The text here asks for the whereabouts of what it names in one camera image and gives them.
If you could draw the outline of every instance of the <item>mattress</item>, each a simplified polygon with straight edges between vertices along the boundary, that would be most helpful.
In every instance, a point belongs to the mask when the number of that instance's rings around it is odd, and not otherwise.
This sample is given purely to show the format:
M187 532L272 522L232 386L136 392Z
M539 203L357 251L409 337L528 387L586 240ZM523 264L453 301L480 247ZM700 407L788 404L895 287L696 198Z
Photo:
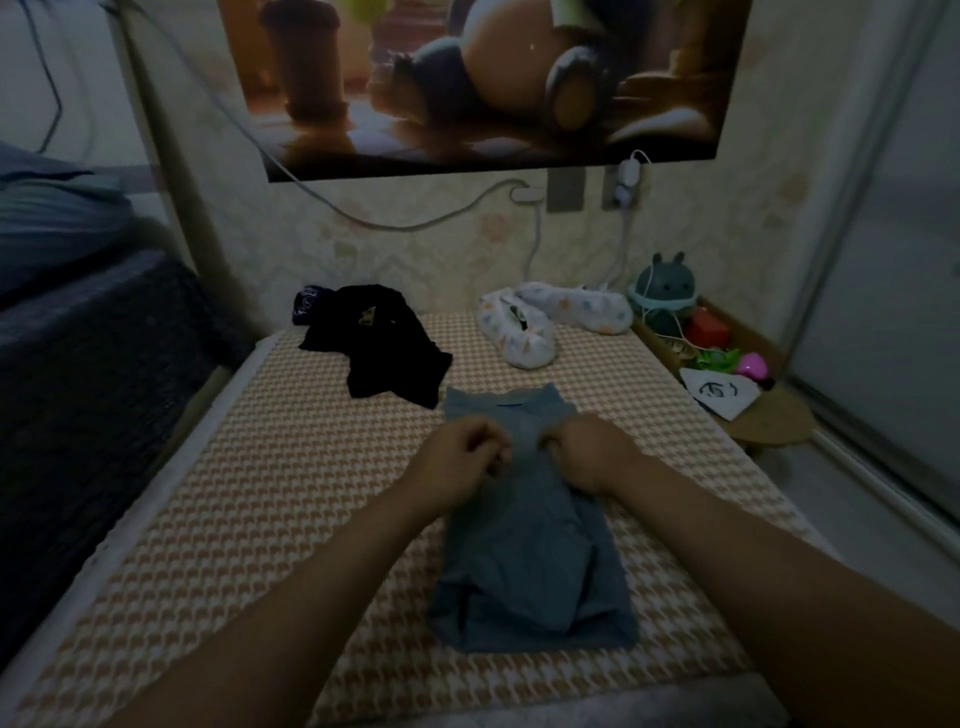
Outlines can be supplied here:
M471 315L422 320L454 354L445 385L505 392L553 382L566 400L612 419L720 497L829 550L632 334L560 327L557 361L522 372L500 358ZM351 400L347 359L300 351L302 336L291 330L261 352L262 364L195 461L181 466L182 478L152 494L149 514L127 524L88 606L53 631L49 654L35 655L28 689L21 679L26 694L17 696L13 725L104 720L329 538L401 473L442 420L439 410L391 394ZM574 699L602 710L624 695L663 694L677 684L693 686L688 694L709 692L705 686L716 681L727 699L734 686L749 685L762 701L747 655L672 554L619 507L610 505L608 518L640 622L639 645L528 655L462 655L440 645L425 622L443 560L437 522L407 548L374 598L313 724L505 708L542 715L529 706ZM617 715L634 714L621 706Z
M150 482L186 404L252 349L161 251L55 279L0 310L0 666Z

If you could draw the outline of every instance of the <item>framed picture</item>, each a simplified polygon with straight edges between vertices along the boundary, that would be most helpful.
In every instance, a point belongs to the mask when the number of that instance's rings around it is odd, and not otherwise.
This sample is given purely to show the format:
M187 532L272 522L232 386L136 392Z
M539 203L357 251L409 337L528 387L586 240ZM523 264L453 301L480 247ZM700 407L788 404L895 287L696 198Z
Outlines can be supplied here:
M302 180L710 159L751 0L218 0ZM271 182L287 181L266 157Z

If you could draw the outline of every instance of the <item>hand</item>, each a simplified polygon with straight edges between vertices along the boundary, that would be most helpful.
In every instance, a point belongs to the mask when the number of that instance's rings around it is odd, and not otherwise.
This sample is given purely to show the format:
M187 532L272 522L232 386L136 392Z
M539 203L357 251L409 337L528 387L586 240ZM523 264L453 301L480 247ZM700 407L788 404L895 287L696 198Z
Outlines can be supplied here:
M440 425L410 459L396 487L430 521L466 503L484 475L498 475L513 459L510 436L486 417Z
M548 429L540 447L564 482L591 496L616 496L628 471L647 458L630 435L596 415L577 415Z

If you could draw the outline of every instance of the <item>white slipper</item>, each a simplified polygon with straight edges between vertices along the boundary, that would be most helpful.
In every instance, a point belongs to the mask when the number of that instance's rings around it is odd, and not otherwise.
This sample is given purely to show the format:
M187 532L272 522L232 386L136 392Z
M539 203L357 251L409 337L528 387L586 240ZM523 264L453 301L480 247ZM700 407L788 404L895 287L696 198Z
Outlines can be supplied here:
M557 355L556 329L550 319L519 299L513 288L481 298L477 324L503 358L519 369L545 367Z
M615 335L626 331L634 322L630 303L619 293L591 291L585 286L557 288L547 283L523 283L517 287L516 294L558 324Z

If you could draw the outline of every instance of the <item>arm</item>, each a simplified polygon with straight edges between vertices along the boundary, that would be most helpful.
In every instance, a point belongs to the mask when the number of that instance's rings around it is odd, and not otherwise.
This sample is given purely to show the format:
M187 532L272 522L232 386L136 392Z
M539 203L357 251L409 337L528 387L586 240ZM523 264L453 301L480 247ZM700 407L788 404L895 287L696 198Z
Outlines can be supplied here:
M960 633L585 416L545 438L564 479L669 547L807 726L955 725Z
M396 559L510 456L507 436L483 418L438 428L394 485L108 726L303 725Z

